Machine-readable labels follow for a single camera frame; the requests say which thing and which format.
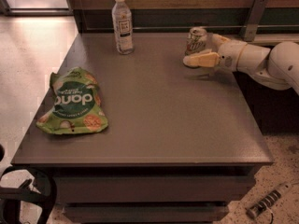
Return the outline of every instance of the green snack bag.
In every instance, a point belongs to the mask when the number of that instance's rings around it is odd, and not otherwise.
[[[55,93],[54,107],[36,126],[46,133],[98,133],[108,123],[100,106],[98,83],[91,73],[75,67],[60,76],[52,73],[50,87]]]

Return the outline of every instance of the floor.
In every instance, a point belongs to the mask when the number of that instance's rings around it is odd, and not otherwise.
[[[78,34],[72,17],[7,18],[0,15],[0,144],[5,157],[0,162],[4,169],[20,144],[47,89],[51,72],[59,69],[65,54]],[[299,182],[299,133],[265,134],[275,163],[262,168],[256,175],[256,186],[241,201],[231,202],[230,213],[215,224],[265,223],[271,221],[269,211],[255,221],[246,215],[246,209],[261,200],[282,182]],[[28,174],[6,175],[1,186],[17,187]],[[272,207],[274,222],[299,223],[299,185]],[[22,223],[36,223],[39,209],[23,203]],[[49,224],[72,223],[57,204]]]

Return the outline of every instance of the gray tabletop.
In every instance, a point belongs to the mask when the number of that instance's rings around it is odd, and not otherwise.
[[[100,85],[109,126],[50,135],[33,120],[13,164],[49,166],[265,164],[263,136],[232,73],[183,65],[186,34],[135,34],[120,55],[113,34],[78,35],[59,73],[81,66]],[[36,118],[53,106],[50,92]]]

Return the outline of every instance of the speckled floor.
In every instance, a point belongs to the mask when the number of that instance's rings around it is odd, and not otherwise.
[[[6,18],[0,15],[0,144],[6,150],[0,168],[9,165],[48,89],[50,73],[58,70],[76,35],[72,17]],[[264,139],[274,156],[274,164],[263,167],[256,175],[256,186],[241,201],[231,202],[230,213],[215,223],[268,224],[270,212],[252,221],[246,215],[246,208],[282,182],[299,182],[299,133],[267,134]],[[24,172],[7,175],[1,186],[17,187],[27,176]],[[296,185],[272,207],[273,223],[299,223],[298,204],[299,185]],[[21,210],[22,223],[36,223],[38,208],[23,203]],[[49,219],[49,224],[52,223],[72,222],[63,216],[63,208],[57,204]]]

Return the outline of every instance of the shiny floor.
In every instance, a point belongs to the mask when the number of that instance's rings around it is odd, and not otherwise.
[[[68,49],[78,34],[72,17],[14,18],[0,15],[0,144],[5,157],[4,169],[18,148],[47,89],[51,72],[59,69]],[[231,202],[230,213],[217,224],[271,222],[266,211],[256,220],[246,215],[246,209],[258,202],[282,182],[299,182],[299,133],[279,133],[264,136],[275,163],[256,175],[256,186],[241,201]],[[6,175],[1,186],[17,187],[26,173]],[[299,185],[272,207],[274,222],[299,224]],[[40,210],[28,203],[21,205],[21,223],[36,223]],[[49,224],[72,223],[56,205]]]

